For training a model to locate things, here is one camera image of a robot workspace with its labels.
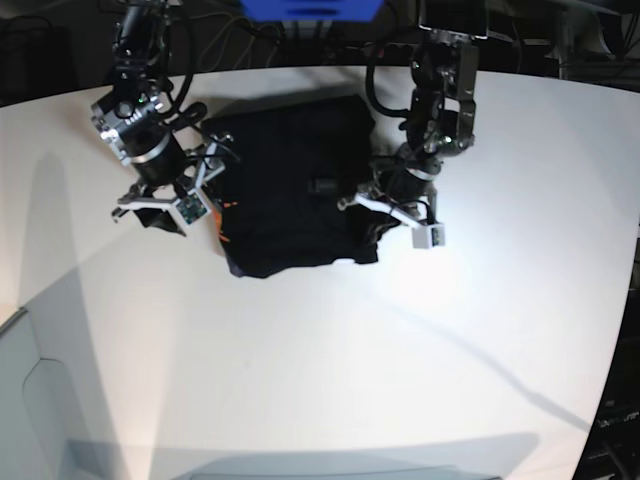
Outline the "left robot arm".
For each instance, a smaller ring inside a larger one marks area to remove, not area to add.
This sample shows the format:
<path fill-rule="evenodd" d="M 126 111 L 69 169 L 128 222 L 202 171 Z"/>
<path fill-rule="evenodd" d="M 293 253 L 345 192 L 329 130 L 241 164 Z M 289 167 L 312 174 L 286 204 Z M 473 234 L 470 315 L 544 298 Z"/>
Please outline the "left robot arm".
<path fill-rule="evenodd" d="M 384 48 L 417 32 L 420 42 L 410 58 L 414 88 L 407 109 L 384 106 L 375 91 L 375 71 Z M 445 227 L 437 219 L 434 185 L 443 161 L 475 141 L 474 99 L 479 49 L 488 37 L 488 11 L 483 1 L 418 1 L 415 23 L 375 41 L 368 56 L 365 93 L 380 115 L 399 120 L 406 140 L 391 154 L 372 157 L 372 178 L 342 199 L 346 209 L 362 206 L 385 214 L 412 231 L 416 249 L 445 244 Z"/>

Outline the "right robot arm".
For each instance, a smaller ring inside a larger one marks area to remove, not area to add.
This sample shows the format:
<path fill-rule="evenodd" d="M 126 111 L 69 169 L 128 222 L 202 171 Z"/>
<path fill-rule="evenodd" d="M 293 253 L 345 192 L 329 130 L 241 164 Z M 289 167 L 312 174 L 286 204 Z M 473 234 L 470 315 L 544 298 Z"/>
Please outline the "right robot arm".
<path fill-rule="evenodd" d="M 171 186 L 186 195 L 185 171 L 193 164 L 175 137 L 195 127 L 207 113 L 196 102 L 184 106 L 196 70 L 195 32 L 184 4 L 125 1 L 126 12 L 113 42 L 112 90 L 91 106 L 91 121 L 102 141 L 138 179 L 112 212 L 116 220 L 132 212 L 146 228 L 183 235 L 171 205 L 154 193 Z M 169 80 L 171 26 L 185 27 L 187 64 L 176 95 Z"/>

